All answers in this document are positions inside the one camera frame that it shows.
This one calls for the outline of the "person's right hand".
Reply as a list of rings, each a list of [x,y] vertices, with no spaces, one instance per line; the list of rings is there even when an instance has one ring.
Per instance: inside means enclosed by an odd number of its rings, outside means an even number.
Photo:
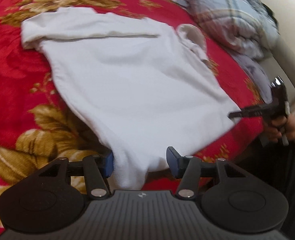
[[[295,116],[290,114],[287,118],[280,116],[275,120],[263,122],[264,134],[271,142],[278,142],[282,135],[286,135],[288,141],[295,143]]]

